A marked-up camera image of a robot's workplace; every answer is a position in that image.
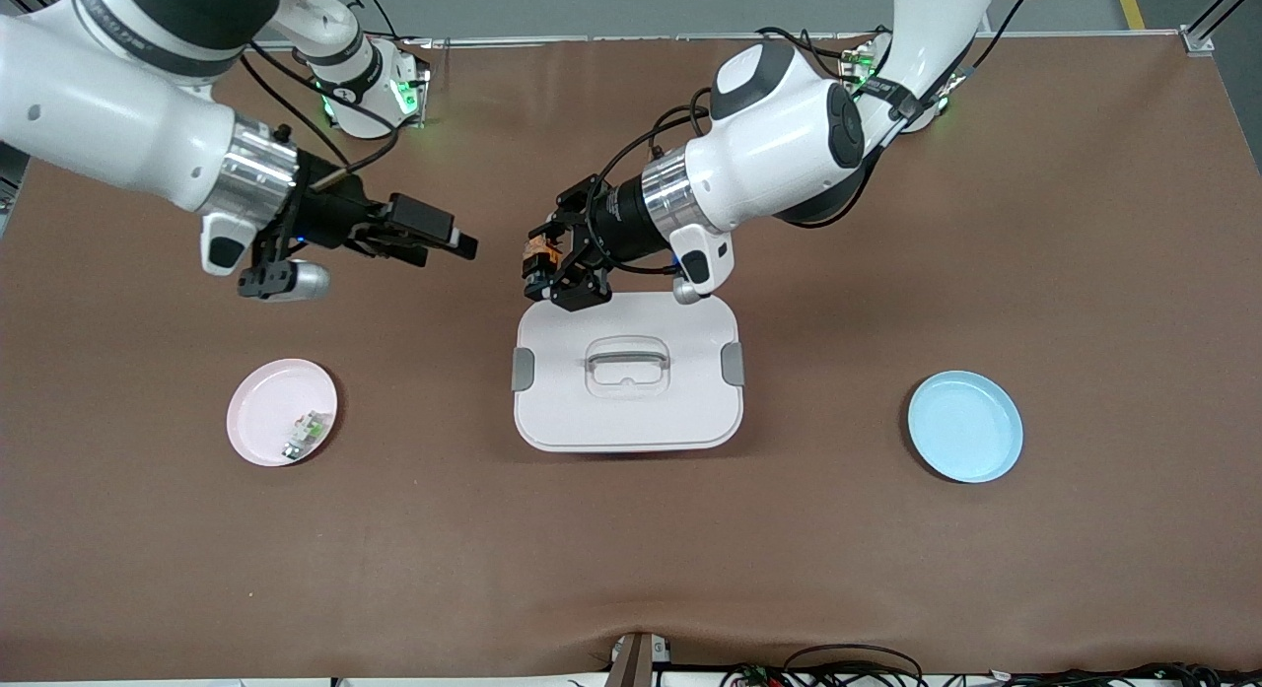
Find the gray side clip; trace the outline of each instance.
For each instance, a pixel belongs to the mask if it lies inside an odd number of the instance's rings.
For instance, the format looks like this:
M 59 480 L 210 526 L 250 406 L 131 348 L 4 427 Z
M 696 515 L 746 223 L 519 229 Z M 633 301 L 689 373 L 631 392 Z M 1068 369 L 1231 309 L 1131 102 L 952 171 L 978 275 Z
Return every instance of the gray side clip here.
M 729 386 L 745 386 L 745 355 L 741 354 L 741 342 L 723 345 L 719 360 L 723 364 L 723 381 Z
M 526 347 L 512 350 L 512 391 L 525 391 L 535 385 L 535 352 Z

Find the yellow floor stripe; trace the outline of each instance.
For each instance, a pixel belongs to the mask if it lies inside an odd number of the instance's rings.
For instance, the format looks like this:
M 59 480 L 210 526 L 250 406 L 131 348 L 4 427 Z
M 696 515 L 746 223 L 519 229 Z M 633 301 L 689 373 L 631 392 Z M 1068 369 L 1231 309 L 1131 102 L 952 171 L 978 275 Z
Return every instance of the yellow floor stripe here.
M 1122 3 L 1122 14 L 1126 15 L 1126 25 L 1131 29 L 1143 29 L 1143 15 L 1140 14 L 1140 3 L 1135 0 L 1117 0 Z

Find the orange component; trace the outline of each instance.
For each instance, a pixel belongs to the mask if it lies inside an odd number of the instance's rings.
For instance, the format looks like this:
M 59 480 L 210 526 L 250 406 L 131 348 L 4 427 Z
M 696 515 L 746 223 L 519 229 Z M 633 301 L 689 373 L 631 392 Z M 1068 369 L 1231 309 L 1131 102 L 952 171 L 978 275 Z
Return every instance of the orange component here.
M 525 255 L 522 258 L 530 259 L 530 258 L 536 256 L 536 255 L 546 255 L 548 259 L 551 260 L 553 265 L 559 265 L 560 264 L 560 259 L 562 259 L 560 249 L 558 249 L 557 246 L 549 244 L 548 239 L 544 237 L 544 236 L 541 236 L 541 235 L 540 236 L 535 236 L 534 239 L 530 239 L 529 241 L 526 241 L 526 251 L 525 251 Z

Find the blue plate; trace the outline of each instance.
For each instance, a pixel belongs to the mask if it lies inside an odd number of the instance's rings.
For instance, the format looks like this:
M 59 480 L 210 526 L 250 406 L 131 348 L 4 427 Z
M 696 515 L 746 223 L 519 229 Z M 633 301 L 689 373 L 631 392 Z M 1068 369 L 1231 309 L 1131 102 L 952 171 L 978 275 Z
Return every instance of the blue plate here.
M 988 482 L 1012 470 L 1025 439 L 1012 399 L 972 371 L 926 379 L 911 395 L 907 428 L 925 462 L 960 482 Z

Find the container lid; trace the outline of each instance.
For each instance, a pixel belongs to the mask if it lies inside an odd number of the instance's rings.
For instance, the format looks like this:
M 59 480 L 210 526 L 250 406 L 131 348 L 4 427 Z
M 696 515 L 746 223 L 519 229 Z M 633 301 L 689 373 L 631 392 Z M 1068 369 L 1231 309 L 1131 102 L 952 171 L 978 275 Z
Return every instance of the container lid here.
M 741 424 L 743 385 L 736 316 L 713 296 L 617 293 L 579 312 L 544 301 L 517 328 L 517 431 L 543 451 L 714 447 Z

